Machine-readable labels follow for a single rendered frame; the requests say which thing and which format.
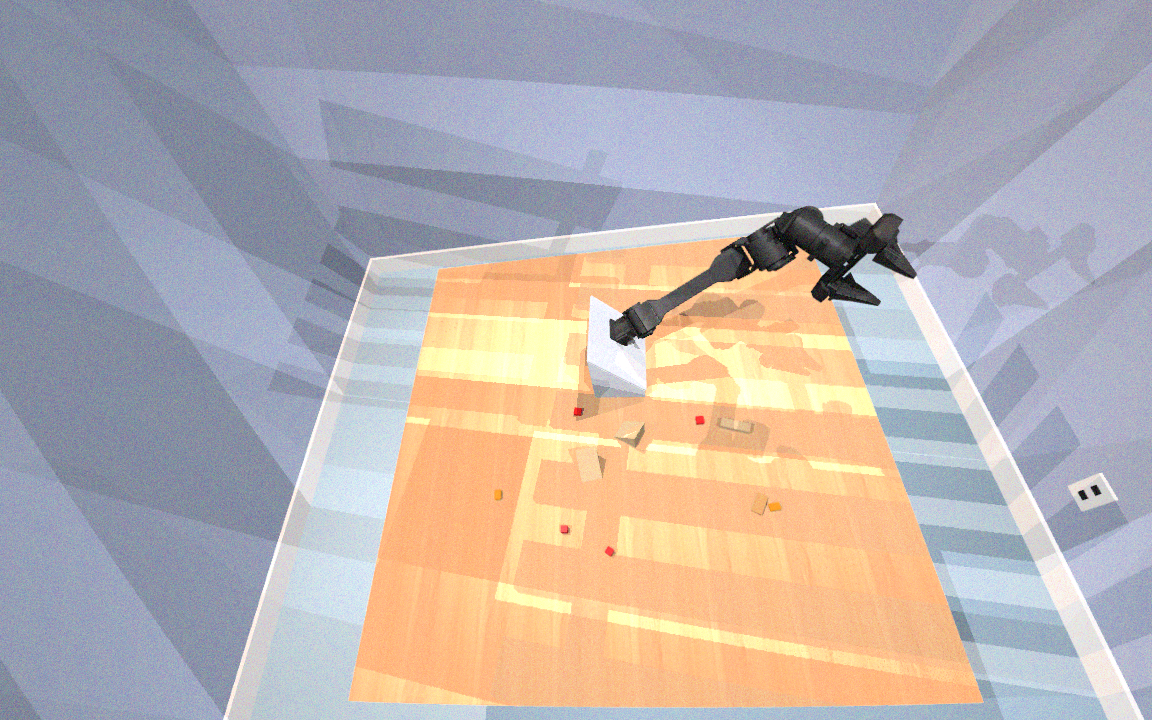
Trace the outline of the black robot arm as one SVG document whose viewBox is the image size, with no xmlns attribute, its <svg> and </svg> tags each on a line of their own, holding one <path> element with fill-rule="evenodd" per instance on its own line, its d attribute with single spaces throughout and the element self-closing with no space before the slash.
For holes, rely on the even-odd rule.
<svg viewBox="0 0 1152 720">
<path fill-rule="evenodd" d="M 795 255 L 799 252 L 797 247 L 804 251 L 810 243 L 817 240 L 820 232 L 826 228 L 826 223 L 823 219 L 823 211 L 814 209 L 814 206 L 785 211 L 780 218 L 774 218 L 772 222 L 761 225 L 761 228 L 756 229 L 748 237 L 741 237 L 733 241 L 730 245 L 723 247 L 721 253 L 710 263 L 707 270 L 695 275 L 691 281 L 679 286 L 676 290 L 667 293 L 662 300 L 646 300 L 643 304 L 639 301 L 634 306 L 628 306 L 626 313 L 622 313 L 623 316 L 620 316 L 617 320 L 609 319 L 611 340 L 626 346 L 636 336 L 637 340 L 641 338 L 644 340 L 657 331 L 657 325 L 662 323 L 666 313 L 669 313 L 675 306 L 684 304 L 687 300 L 692 300 L 698 293 L 707 290 L 710 285 L 745 278 L 753 274 L 756 270 L 759 272 L 767 270 L 768 273 L 778 272 L 782 266 L 796 259 Z M 867 234 L 870 225 L 873 223 L 864 218 L 851 225 L 841 223 L 838 232 L 849 234 L 852 240 L 856 237 L 861 240 Z M 745 247 L 755 264 L 750 262 L 742 247 Z"/>
</svg>

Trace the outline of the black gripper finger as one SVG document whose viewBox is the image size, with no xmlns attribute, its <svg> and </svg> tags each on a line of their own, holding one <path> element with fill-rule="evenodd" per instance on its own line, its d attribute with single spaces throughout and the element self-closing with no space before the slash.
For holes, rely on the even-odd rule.
<svg viewBox="0 0 1152 720">
<path fill-rule="evenodd" d="M 904 253 L 899 249 L 897 234 L 899 229 L 893 233 L 890 242 L 886 247 L 882 247 L 881 252 L 876 253 L 876 258 L 872 262 L 881 264 L 884 268 L 892 270 L 892 272 L 915 279 L 916 272 L 914 266 L 911 266 L 908 259 L 905 259 Z"/>
<path fill-rule="evenodd" d="M 844 278 L 846 278 L 844 282 L 842 282 L 841 286 L 838 287 L 838 291 L 833 293 L 833 295 L 829 297 L 828 301 L 841 300 L 841 301 L 858 302 L 858 304 L 867 304 L 873 306 L 881 305 L 881 300 L 877 300 L 873 293 L 867 291 L 867 288 L 864 288 L 863 286 L 858 285 L 858 282 L 854 281 L 851 272 L 849 272 L 849 274 L 847 274 Z"/>
</svg>

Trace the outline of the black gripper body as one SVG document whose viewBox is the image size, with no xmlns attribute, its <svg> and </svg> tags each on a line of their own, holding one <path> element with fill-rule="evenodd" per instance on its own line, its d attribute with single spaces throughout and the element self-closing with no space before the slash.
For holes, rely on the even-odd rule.
<svg viewBox="0 0 1152 720">
<path fill-rule="evenodd" d="M 882 247 L 890 242 L 893 233 L 897 232 L 902 220 L 904 219 L 893 213 L 884 213 L 876 223 L 870 225 L 867 234 L 861 240 L 858 237 L 852 240 L 849 234 L 838 232 L 841 223 L 826 223 L 826 228 L 820 232 L 817 240 L 805 249 L 805 252 L 809 253 L 808 262 L 812 263 L 813 259 L 817 259 L 829 266 L 829 270 L 820 275 L 819 281 L 812 288 L 813 300 L 823 304 L 824 300 L 838 291 L 838 287 L 846 279 L 842 275 L 849 272 L 856 263 L 861 263 L 861 258 L 867 253 L 881 252 Z M 844 265 L 844 263 L 849 264 Z"/>
</svg>

